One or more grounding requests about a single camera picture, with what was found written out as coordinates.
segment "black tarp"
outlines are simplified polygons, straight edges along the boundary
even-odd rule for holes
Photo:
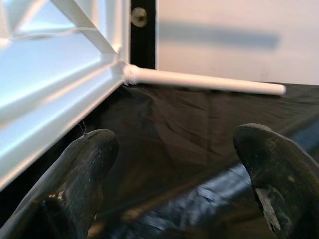
[[[318,115],[315,86],[287,85],[282,97],[119,87],[77,126],[110,129],[120,145],[88,237],[276,238],[235,154],[233,132],[245,123],[264,124],[318,160]],[[59,145],[78,136],[75,129]]]

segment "white wall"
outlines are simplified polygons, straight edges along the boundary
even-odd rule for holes
[[[319,0],[158,0],[157,68],[319,84]]]

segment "white plastic tube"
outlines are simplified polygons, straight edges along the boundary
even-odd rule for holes
[[[286,87],[280,84],[151,70],[135,65],[127,65],[124,74],[127,84],[175,85],[267,95],[283,95],[286,92]]]

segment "white metal frame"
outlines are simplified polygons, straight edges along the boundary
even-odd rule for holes
[[[129,65],[129,10],[129,0],[0,0],[0,191],[122,83],[284,93]]]

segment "white rod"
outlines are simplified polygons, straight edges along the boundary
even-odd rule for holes
[[[286,92],[286,87],[280,84],[151,70],[134,65],[125,67],[125,80],[127,84],[174,85],[267,95],[283,95]]]

